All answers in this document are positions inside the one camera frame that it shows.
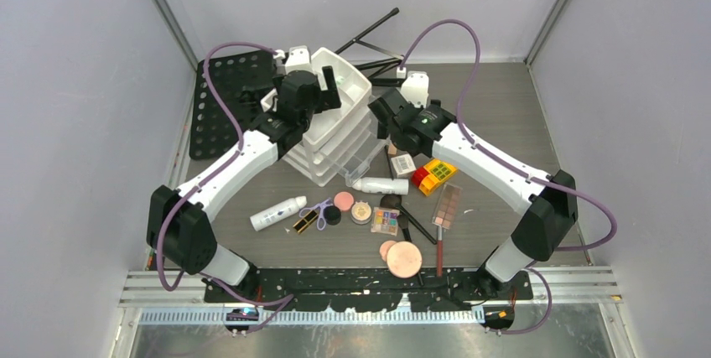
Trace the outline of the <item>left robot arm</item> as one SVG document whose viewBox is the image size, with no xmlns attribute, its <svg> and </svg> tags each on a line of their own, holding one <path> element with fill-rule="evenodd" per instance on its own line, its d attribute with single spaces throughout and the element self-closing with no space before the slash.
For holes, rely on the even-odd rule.
<svg viewBox="0 0 711 358">
<path fill-rule="evenodd" d="M 220 245 L 211 222 L 242 187 L 275 164 L 309 130 L 317 113 L 340 107 L 334 69 L 319 73 L 295 70 L 275 79 L 277 94 L 266 112 L 237 143 L 209 168 L 176 189 L 159 186 L 151 195 L 147 243 L 156 254 L 163 287 L 175 286 L 163 275 L 170 260 L 188 274 L 204 274 L 225 283 L 225 291 L 238 303 L 250 301 L 257 280 L 248 274 L 251 263 Z"/>
</svg>

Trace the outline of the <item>white plastic drawer organizer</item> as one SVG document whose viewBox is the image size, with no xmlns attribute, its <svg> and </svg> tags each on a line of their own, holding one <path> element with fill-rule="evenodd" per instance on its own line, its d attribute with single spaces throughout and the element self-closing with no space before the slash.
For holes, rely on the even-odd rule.
<svg viewBox="0 0 711 358">
<path fill-rule="evenodd" d="M 313 73 L 326 89 L 322 67 L 333 67 L 342 106 L 314 115 L 302 141 L 283 157 L 319 187 L 326 186 L 337 174 L 348 183 L 361 177 L 367 163 L 358 153 L 367 142 L 381 143 L 370 133 L 370 81 L 350 62 L 321 47 L 311 53 Z"/>
</svg>

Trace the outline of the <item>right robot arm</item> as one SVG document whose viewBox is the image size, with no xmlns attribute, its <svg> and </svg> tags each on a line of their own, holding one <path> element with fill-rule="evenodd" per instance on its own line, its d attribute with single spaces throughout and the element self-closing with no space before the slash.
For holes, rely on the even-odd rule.
<svg viewBox="0 0 711 358">
<path fill-rule="evenodd" d="M 578 219 L 578 203 L 567 189 L 571 174 L 532 169 L 478 139 L 440 101 L 415 106 L 392 89 L 368 105 L 377 136 L 412 156 L 423 154 L 455 166 L 504 200 L 520 220 L 475 274 L 481 293 L 500 299 L 512 279 L 534 262 L 547 261 Z"/>
</svg>

